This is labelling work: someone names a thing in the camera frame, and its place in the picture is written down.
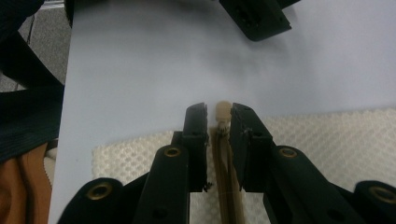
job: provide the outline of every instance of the brass screw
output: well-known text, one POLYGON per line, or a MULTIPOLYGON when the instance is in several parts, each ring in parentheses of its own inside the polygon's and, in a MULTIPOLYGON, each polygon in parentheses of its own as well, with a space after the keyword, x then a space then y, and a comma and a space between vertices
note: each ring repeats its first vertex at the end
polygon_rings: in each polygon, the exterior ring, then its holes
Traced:
POLYGON ((396 204, 396 194, 392 191, 379 186, 370 187, 369 190, 379 201, 396 204))
POLYGON ((90 188, 88 193, 86 194, 87 198, 91 200, 101 200, 113 190, 113 187, 108 182, 102 182, 90 188))
POLYGON ((164 154, 167 157, 176 157, 180 155, 181 151, 177 147, 169 147, 165 150, 164 154))
POLYGON ((297 152, 291 148, 284 147, 279 150, 280 155, 287 158, 294 158, 297 156, 297 152))

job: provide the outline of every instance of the brown fabric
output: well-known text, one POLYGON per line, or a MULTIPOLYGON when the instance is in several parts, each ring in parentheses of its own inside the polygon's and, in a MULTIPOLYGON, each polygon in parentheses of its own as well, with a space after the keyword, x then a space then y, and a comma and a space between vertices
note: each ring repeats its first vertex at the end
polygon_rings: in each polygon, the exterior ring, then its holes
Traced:
POLYGON ((44 170, 47 144, 0 164, 0 223, 48 223, 50 182, 44 170))

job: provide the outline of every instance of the white mat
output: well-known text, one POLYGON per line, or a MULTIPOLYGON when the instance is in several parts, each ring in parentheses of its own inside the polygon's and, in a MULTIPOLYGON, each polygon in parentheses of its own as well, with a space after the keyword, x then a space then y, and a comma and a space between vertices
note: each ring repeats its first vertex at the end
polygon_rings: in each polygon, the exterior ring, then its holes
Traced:
MULTIPOLYGON (((277 145, 299 148, 334 184, 353 191, 357 182, 379 180, 396 186, 396 109, 267 118, 277 145)), ((173 132, 156 133, 93 151, 93 178, 113 177, 126 184, 149 170, 157 149, 173 132)), ((220 224, 211 148, 207 151, 208 193, 191 195, 191 224, 220 224)), ((262 194, 243 194, 246 223, 270 223, 262 194)))

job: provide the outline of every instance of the floor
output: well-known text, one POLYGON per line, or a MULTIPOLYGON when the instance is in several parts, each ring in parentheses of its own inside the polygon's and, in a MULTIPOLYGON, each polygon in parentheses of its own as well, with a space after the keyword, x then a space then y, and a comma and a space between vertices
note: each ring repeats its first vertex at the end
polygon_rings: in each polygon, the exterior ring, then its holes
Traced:
MULTIPOLYGON (((71 28, 63 2, 47 1, 26 20, 20 33, 43 64, 64 84, 71 28)), ((23 87, 0 73, 0 92, 18 90, 23 90, 23 87)))

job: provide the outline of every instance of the white table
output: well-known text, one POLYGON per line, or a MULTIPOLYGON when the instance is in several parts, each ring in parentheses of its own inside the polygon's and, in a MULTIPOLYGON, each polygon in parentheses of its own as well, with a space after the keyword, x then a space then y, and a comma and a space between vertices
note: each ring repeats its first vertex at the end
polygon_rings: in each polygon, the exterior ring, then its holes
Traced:
POLYGON ((260 116, 396 106, 395 11, 394 0, 303 0, 284 10, 292 30, 253 43, 216 1, 78 10, 49 223, 92 179, 95 147, 181 128, 189 105, 211 114, 228 100, 260 116))

